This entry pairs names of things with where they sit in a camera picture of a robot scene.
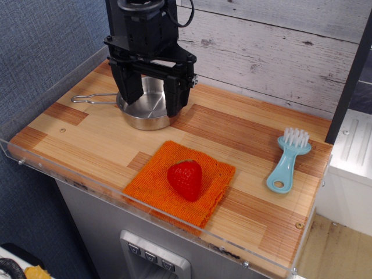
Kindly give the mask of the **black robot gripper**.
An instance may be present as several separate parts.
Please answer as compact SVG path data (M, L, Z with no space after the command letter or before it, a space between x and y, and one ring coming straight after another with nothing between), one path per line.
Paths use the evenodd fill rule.
M178 44L178 30L188 26L178 21L175 1L117 1L119 34L109 34L109 64L121 97L131 105L143 94L142 76L164 82L168 117L176 116L188 103L196 84L196 56Z

